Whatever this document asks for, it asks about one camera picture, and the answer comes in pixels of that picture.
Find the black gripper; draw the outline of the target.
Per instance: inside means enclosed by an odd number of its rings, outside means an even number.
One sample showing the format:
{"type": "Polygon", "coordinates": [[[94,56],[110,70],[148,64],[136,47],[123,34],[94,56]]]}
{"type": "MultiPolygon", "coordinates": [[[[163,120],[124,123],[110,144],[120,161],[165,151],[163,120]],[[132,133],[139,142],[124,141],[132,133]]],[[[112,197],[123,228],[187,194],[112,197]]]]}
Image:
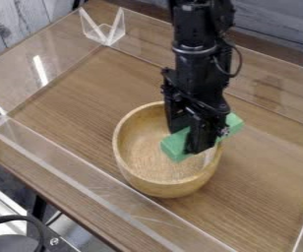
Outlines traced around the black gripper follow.
{"type": "Polygon", "coordinates": [[[175,68],[162,70],[166,121],[170,133],[189,127],[185,151],[210,149],[227,127],[230,106],[223,90],[231,78],[231,47],[173,46],[175,68]]]}

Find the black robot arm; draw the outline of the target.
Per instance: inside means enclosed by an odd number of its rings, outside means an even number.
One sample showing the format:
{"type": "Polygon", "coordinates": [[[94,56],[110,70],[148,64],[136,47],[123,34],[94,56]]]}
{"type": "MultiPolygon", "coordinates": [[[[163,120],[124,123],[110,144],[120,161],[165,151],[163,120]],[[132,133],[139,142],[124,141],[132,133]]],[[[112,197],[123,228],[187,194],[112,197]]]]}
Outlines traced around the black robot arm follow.
{"type": "Polygon", "coordinates": [[[235,8],[231,0],[169,0],[169,7],[175,67],[162,69],[166,121],[171,134],[189,131],[183,153],[197,155],[229,130],[223,91],[241,71],[231,66],[238,49],[227,39],[235,8]]]}

